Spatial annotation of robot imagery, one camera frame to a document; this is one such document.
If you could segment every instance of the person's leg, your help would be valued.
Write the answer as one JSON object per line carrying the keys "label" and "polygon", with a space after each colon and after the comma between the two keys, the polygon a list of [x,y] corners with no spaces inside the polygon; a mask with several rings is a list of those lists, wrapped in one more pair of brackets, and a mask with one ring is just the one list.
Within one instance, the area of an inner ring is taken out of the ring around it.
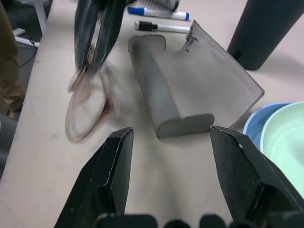
{"label": "person's leg", "polygon": [[18,78],[17,44],[1,1],[0,34],[0,96],[14,112],[22,107],[24,92]]}

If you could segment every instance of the black cylinder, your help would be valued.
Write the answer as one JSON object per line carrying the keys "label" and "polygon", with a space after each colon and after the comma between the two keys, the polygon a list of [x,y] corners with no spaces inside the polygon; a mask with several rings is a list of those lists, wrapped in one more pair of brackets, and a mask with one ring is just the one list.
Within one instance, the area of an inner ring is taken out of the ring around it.
{"label": "black cylinder", "polygon": [[259,69],[303,13],[304,0],[248,0],[227,52]]}

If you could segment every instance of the light green bowl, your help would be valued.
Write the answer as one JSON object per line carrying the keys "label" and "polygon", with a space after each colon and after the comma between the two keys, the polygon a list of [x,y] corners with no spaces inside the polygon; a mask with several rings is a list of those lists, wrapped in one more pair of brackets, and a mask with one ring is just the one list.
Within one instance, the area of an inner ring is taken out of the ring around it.
{"label": "light green bowl", "polygon": [[269,117],[260,150],[304,198],[304,102],[284,106]]}

